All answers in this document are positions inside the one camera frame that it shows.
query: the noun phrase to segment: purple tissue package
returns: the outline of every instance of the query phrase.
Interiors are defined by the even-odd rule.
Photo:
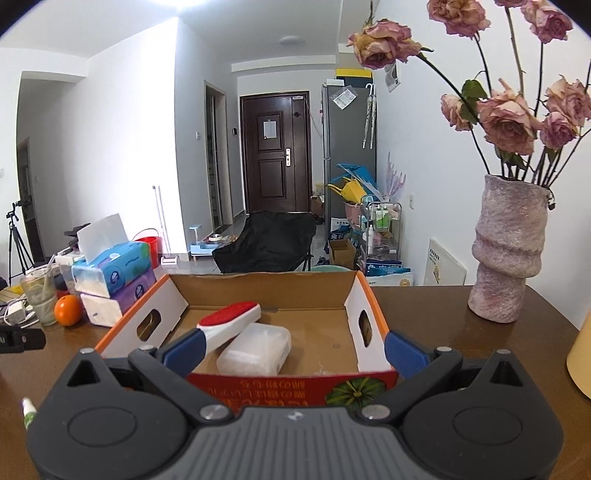
[[[94,325],[112,327],[156,283],[154,271],[149,269],[129,285],[119,290],[111,299],[80,295],[88,318]]]

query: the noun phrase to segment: red bucket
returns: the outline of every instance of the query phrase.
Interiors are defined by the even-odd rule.
[[[162,239],[159,236],[145,236],[134,240],[135,242],[145,242],[150,246],[150,258],[152,261],[152,269],[157,268],[160,265],[160,253],[162,252]]]

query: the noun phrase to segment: dried rose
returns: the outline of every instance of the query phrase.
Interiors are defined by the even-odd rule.
[[[505,91],[492,91],[492,97],[476,104],[480,122],[486,132],[487,142],[499,149],[530,155],[534,152],[536,130],[542,123],[534,117],[527,102],[517,95],[502,79],[499,80]]]
[[[527,0],[495,0],[499,7],[522,7]]]
[[[561,112],[550,112],[540,131],[542,143],[551,150],[559,150],[577,136],[577,128]]]
[[[573,29],[570,18],[547,0],[527,0],[521,12],[531,23],[530,30],[542,43],[549,43],[553,39],[567,40],[567,32]]]
[[[429,0],[427,10],[429,18],[443,23],[450,35],[473,38],[491,26],[484,8],[476,0]]]
[[[546,95],[548,110],[563,113],[573,125],[582,127],[585,119],[591,119],[591,97],[580,80],[569,83],[561,75],[546,90]]]
[[[441,112],[449,122],[450,127],[456,127],[456,131],[470,130],[470,122],[464,120],[460,114],[462,100],[456,95],[443,95],[441,97]]]
[[[349,46],[361,65],[380,69],[396,60],[406,63],[408,58],[421,53],[421,44],[411,39],[411,30],[390,20],[367,25],[361,33],[349,36]]]

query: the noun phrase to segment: white wall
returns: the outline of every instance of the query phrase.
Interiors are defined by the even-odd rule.
[[[493,87],[501,89],[503,77],[518,89],[517,68],[512,55],[504,10],[493,0],[483,0],[492,27],[481,33]],[[530,105],[537,94],[539,41],[528,30],[518,9],[513,9],[523,69],[527,72],[525,96]],[[428,57],[456,85],[474,77],[481,68],[476,44],[467,38],[446,35],[441,23],[430,21],[424,3],[382,0],[376,18],[388,17],[413,30],[413,38],[435,49]],[[583,82],[589,65],[591,40],[578,27],[568,42],[554,40],[546,46],[544,88],[565,75]],[[440,97],[449,87],[418,59],[398,66],[402,84],[389,94],[383,71],[376,72],[378,85],[378,181],[382,182],[388,151],[395,167],[407,173],[403,196],[405,235],[404,262],[423,280],[428,242],[435,238],[467,269],[467,283],[476,278],[476,260],[471,246],[479,217],[484,185],[484,166],[468,132],[451,129],[440,112]],[[493,147],[480,136],[493,174],[500,171]],[[528,283],[576,326],[591,306],[591,141],[581,144],[576,157],[554,185],[556,210],[550,212],[543,269]],[[415,210],[408,197],[415,195]]]
[[[318,130],[322,133],[322,85],[335,77],[335,69],[288,70],[281,72],[254,73],[238,77],[238,96],[263,93],[310,92],[310,110]],[[310,124],[312,150],[312,183],[324,183],[324,148],[322,137]]]
[[[37,50],[0,48],[0,275],[8,277],[8,225],[5,213],[20,198],[17,179],[17,103],[23,72],[85,77],[85,59]],[[22,222],[20,231],[26,232]],[[14,263],[18,264],[13,254]]]
[[[228,157],[232,213],[244,210],[242,203],[240,145],[232,128],[238,128],[236,79],[230,64],[223,64],[183,21],[178,22],[175,124],[178,189],[187,244],[194,242],[192,225],[202,225],[201,235],[212,233],[212,211],[207,171],[207,134],[205,125],[206,82],[226,94],[228,110]],[[196,132],[201,139],[196,139]]]
[[[130,237],[158,228],[152,185],[162,191],[171,250],[187,251],[174,137],[176,34],[173,19],[130,37],[92,57],[80,83],[56,85],[21,109],[46,254],[63,245],[64,230],[113,213]]]

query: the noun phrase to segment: textured pink vase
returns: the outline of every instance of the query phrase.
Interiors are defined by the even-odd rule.
[[[517,320],[525,279],[542,268],[548,190],[487,175],[472,254],[480,265],[468,306],[498,323]]]

